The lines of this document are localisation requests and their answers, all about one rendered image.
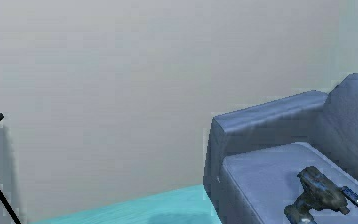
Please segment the dark camouflage power drill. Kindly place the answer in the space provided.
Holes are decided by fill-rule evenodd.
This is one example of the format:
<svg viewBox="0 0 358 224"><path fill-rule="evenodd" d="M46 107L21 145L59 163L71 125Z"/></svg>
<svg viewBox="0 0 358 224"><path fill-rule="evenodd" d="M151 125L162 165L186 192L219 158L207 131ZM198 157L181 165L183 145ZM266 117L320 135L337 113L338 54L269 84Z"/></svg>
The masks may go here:
<svg viewBox="0 0 358 224"><path fill-rule="evenodd" d="M317 224L310 210L329 209L347 215L350 209L341 189L321 173L315 166L309 166L297 175L303 193L295 202L284 208L284 214L291 224Z"/></svg>

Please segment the black remote control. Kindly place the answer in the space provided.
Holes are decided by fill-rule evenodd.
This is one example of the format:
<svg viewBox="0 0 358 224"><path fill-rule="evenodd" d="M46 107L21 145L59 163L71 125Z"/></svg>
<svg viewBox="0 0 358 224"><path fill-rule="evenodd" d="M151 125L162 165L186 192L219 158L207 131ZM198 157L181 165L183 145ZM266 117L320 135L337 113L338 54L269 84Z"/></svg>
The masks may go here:
<svg viewBox="0 0 358 224"><path fill-rule="evenodd" d="M345 197L358 208L358 194L347 186L343 186L341 188L341 191L345 195Z"/></svg>

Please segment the blue-grey sofa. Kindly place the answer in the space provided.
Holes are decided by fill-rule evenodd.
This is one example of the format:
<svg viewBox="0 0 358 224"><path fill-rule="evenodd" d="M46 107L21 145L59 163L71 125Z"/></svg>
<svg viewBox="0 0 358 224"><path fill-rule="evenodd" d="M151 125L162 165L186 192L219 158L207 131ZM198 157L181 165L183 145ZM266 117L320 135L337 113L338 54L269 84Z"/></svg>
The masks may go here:
<svg viewBox="0 0 358 224"><path fill-rule="evenodd" d="M358 194L358 73L213 118L203 185L222 224L291 224L298 173L316 167Z"/></svg>

